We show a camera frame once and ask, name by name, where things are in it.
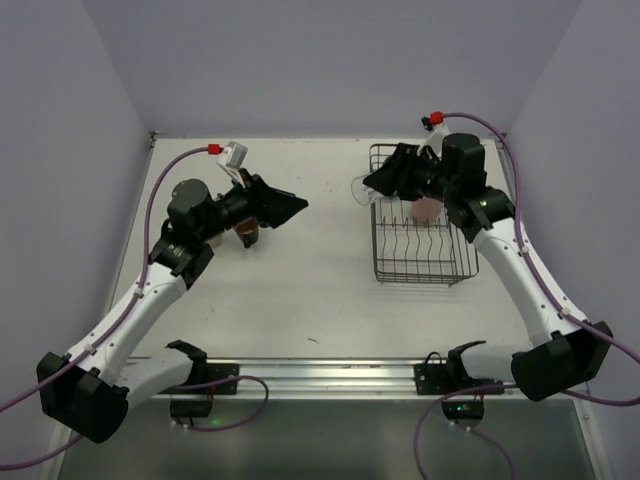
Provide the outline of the clear glass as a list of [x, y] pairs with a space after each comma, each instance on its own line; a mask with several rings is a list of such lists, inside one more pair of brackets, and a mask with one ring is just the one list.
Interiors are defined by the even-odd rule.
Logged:
[[351, 182], [351, 194], [360, 206], [369, 206], [381, 198], [383, 194], [364, 184], [366, 175], [355, 177]]

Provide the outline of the dark brown mug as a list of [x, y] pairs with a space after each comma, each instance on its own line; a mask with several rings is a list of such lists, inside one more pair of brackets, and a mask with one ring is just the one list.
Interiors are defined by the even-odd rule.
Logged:
[[255, 219], [250, 219], [234, 228], [245, 249], [251, 248], [259, 241], [260, 225]]

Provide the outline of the pink cup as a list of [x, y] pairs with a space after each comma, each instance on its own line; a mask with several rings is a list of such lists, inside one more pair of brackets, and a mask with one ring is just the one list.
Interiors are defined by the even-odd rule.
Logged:
[[417, 222], [427, 223], [436, 221], [444, 210], [441, 201], [422, 197], [411, 203], [411, 214]]

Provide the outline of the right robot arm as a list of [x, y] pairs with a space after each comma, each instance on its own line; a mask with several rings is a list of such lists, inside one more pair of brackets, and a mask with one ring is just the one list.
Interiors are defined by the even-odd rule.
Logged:
[[472, 134], [445, 136], [439, 151], [400, 143], [374, 172], [352, 183], [356, 197], [443, 204], [451, 224], [491, 265], [522, 318], [531, 347], [493, 347], [477, 340], [449, 351], [453, 388], [513, 383], [533, 401], [595, 377], [610, 348], [606, 322], [591, 323], [565, 297], [524, 229], [509, 196], [487, 183], [485, 147]]

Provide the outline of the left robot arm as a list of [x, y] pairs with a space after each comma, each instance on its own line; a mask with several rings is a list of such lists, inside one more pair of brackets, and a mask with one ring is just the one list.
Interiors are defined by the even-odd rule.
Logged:
[[213, 259], [211, 239], [250, 220], [278, 228], [309, 205], [240, 172], [231, 189], [211, 196], [198, 179], [178, 183], [159, 240], [121, 300], [65, 354], [47, 353], [36, 366], [45, 415], [99, 444], [121, 426], [135, 405], [199, 377], [206, 355], [173, 341], [142, 368], [127, 360], [155, 322], [196, 282]]

